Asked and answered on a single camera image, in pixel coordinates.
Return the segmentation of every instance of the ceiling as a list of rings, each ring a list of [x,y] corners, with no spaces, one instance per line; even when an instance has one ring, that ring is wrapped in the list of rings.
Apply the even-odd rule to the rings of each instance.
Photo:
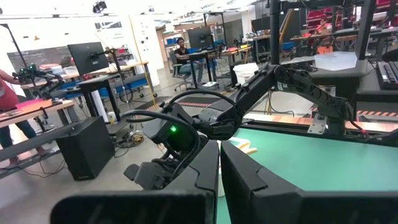
[[[0,0],[3,17],[8,15],[92,15],[94,0]],[[132,0],[105,0],[108,8],[103,13],[152,14],[156,21],[181,23],[197,21],[204,12],[245,10],[254,0],[146,0],[137,4]]]

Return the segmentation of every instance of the green table surface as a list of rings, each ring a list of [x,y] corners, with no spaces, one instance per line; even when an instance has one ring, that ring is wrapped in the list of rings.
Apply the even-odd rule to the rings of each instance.
[[[396,147],[244,128],[235,137],[250,140],[254,160],[303,190],[398,190]],[[230,223],[225,197],[218,198],[217,223]]]

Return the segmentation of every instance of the person in pink shirt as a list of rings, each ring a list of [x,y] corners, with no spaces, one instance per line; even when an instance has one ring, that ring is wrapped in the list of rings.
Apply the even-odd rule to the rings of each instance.
[[[12,76],[8,75],[5,71],[0,70],[0,111],[6,112],[16,109],[16,105],[19,103],[18,96],[15,92],[7,85],[7,83],[20,85],[18,80],[15,80]],[[36,132],[29,124],[28,121],[21,121],[16,123],[16,126],[25,134],[27,138],[36,137]],[[0,128],[0,144],[3,148],[12,146],[12,139],[9,126]],[[39,154],[45,154],[45,149],[40,146],[36,148]],[[10,158],[10,164],[18,163],[18,157]]]

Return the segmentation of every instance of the metal bracket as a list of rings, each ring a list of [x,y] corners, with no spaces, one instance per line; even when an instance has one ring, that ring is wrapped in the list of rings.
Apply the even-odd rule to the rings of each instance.
[[[307,133],[323,134],[327,130],[328,117],[317,113]]]

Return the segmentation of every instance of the ceiling light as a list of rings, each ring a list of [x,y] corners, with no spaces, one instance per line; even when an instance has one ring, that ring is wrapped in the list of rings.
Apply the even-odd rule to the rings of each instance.
[[[104,16],[104,14],[62,14],[60,17],[68,18],[68,17],[99,17]]]
[[[52,15],[0,15],[0,19],[40,19],[52,18]]]

